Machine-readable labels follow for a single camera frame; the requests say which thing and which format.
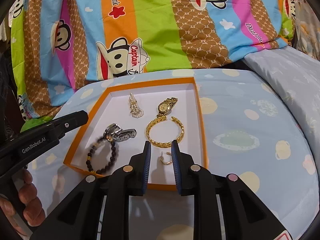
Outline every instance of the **orange box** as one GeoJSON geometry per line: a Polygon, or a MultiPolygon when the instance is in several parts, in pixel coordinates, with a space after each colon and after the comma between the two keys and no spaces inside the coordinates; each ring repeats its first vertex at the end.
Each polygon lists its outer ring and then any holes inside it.
{"type": "MultiPolygon", "coordinates": [[[[137,82],[106,88],[89,112],[87,124],[80,127],[63,163],[81,174],[103,177],[86,170],[85,161],[92,143],[103,135],[108,125],[116,122],[123,129],[136,129],[137,136],[116,143],[119,153],[110,173],[127,165],[132,155],[143,151],[144,142],[147,140],[145,129],[148,123],[156,118],[158,105],[170,97],[178,98],[178,102],[167,115],[168,120],[151,129],[150,137],[159,142],[174,140],[181,132],[178,125],[171,122],[171,116],[175,116],[185,127],[185,136],[179,143],[180,151],[190,154],[195,163],[208,168],[204,123],[193,77],[137,82]],[[130,92],[134,94],[139,107],[144,111],[143,117],[137,119],[131,116],[128,103],[130,92]]],[[[100,152],[98,149],[92,156],[94,170],[103,168],[108,162],[104,153],[110,151],[110,145],[105,144],[101,148],[103,149],[100,152]]],[[[163,165],[160,162],[160,156],[163,154],[165,161],[168,161],[166,158],[169,156],[165,154],[168,150],[170,151],[169,148],[157,148],[152,145],[149,189],[176,190],[172,165],[163,165]]]]}

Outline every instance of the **gold twisted bracelet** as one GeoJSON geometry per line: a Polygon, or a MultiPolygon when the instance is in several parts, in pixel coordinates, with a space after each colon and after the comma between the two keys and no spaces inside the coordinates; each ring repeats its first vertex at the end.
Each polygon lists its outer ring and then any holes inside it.
{"type": "MultiPolygon", "coordinates": [[[[178,118],[175,118],[175,117],[171,117],[172,118],[172,122],[175,122],[177,123],[180,127],[181,127],[181,134],[179,135],[179,137],[176,139],[177,142],[179,143],[183,136],[184,136],[184,127],[183,127],[183,124],[182,122],[180,122],[180,120],[178,118]]],[[[150,138],[150,130],[152,127],[154,127],[157,123],[160,123],[160,122],[163,122],[163,121],[166,121],[167,120],[167,117],[166,116],[159,116],[157,117],[156,119],[154,119],[153,121],[151,121],[147,128],[146,128],[146,135],[148,137],[148,140],[150,141],[150,143],[152,143],[154,146],[157,146],[159,148],[170,148],[171,147],[171,142],[167,142],[167,143],[159,143],[159,142],[156,142],[154,140],[152,140],[150,138]]]]}

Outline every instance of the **gold earring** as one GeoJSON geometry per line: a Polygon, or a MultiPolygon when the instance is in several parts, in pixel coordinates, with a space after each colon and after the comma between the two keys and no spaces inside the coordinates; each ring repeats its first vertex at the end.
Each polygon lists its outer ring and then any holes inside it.
{"type": "Polygon", "coordinates": [[[165,163],[164,160],[163,160],[163,155],[162,155],[162,153],[161,153],[160,160],[161,160],[162,164],[164,164],[164,165],[169,165],[169,164],[172,163],[172,161],[169,161],[169,162],[165,163]]]}

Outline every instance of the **pink stripe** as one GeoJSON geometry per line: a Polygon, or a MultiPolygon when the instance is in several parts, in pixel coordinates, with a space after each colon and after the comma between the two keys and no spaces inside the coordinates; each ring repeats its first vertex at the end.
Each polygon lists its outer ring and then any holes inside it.
{"type": "Polygon", "coordinates": [[[232,0],[232,6],[233,10],[238,15],[238,18],[241,21],[241,31],[244,35],[252,40],[252,44],[264,43],[269,41],[251,13],[250,0],[232,0]],[[255,37],[249,29],[252,29],[252,32],[255,32],[257,37],[255,37]]]}
{"type": "Polygon", "coordinates": [[[271,45],[269,43],[254,44],[252,47],[255,47],[258,51],[263,49],[271,49],[271,45]]]}
{"type": "Polygon", "coordinates": [[[56,49],[58,58],[61,62],[61,66],[70,82],[71,87],[76,92],[76,80],[74,75],[74,67],[73,67],[73,35],[72,35],[72,26],[70,24],[70,16],[67,7],[67,0],[62,1],[61,15],[60,19],[64,20],[65,24],[68,24],[71,29],[71,39],[69,41],[70,48],[63,51],[60,49],[56,49]]]}

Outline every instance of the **red star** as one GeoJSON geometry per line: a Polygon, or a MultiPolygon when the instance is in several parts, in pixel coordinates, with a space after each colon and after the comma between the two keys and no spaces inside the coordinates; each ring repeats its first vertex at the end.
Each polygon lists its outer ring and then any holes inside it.
{"type": "Polygon", "coordinates": [[[112,11],[109,13],[109,16],[113,16],[114,19],[117,19],[119,16],[125,15],[124,6],[121,7],[112,7],[112,11]]]}

